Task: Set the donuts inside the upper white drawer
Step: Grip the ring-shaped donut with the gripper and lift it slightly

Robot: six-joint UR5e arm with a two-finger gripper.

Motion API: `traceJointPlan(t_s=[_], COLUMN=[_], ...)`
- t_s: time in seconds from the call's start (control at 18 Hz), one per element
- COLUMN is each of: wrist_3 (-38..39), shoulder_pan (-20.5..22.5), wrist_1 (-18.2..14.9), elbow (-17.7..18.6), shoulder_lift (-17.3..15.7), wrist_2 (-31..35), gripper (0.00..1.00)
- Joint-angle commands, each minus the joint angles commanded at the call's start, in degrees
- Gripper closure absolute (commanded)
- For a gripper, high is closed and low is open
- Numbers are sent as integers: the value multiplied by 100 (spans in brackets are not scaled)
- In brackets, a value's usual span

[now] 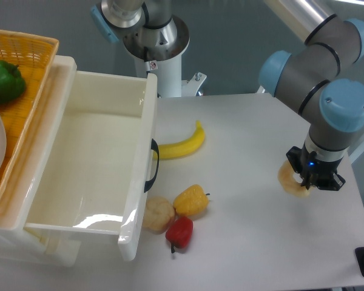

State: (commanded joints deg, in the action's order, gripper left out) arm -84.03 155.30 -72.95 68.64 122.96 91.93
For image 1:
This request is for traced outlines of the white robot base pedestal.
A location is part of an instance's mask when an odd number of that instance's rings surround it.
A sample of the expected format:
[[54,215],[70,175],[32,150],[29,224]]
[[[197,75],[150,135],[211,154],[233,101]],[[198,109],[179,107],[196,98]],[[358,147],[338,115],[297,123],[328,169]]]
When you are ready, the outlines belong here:
[[125,49],[134,59],[136,75],[156,75],[162,98],[202,95],[200,88],[207,75],[196,72],[191,79],[182,78],[182,56],[189,43],[188,27],[175,15],[161,28],[141,27],[123,38]]

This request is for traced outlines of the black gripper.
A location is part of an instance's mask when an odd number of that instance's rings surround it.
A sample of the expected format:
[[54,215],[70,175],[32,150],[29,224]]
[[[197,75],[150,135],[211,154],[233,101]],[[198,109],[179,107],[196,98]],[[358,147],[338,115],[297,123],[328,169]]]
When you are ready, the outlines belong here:
[[308,152],[293,146],[286,157],[295,173],[302,179],[301,186],[306,190],[316,187],[319,190],[339,191],[345,184],[345,179],[337,173],[341,158],[337,161],[327,162],[317,159],[317,152]]

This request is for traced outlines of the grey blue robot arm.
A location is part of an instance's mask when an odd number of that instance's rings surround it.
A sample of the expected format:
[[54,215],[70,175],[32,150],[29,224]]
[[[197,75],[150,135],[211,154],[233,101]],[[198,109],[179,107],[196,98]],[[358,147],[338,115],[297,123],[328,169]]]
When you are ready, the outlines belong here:
[[[268,1],[268,7],[305,44],[297,55],[273,53],[262,65],[259,84],[310,123],[302,148],[287,159],[302,190],[338,191],[345,180],[337,167],[364,125],[364,85],[339,78],[364,55],[364,22],[341,20],[316,1]],[[181,55],[189,45],[186,24],[170,1],[101,1],[90,11],[100,33],[122,42],[138,76],[153,73],[160,97],[195,96],[204,75],[181,78]]]

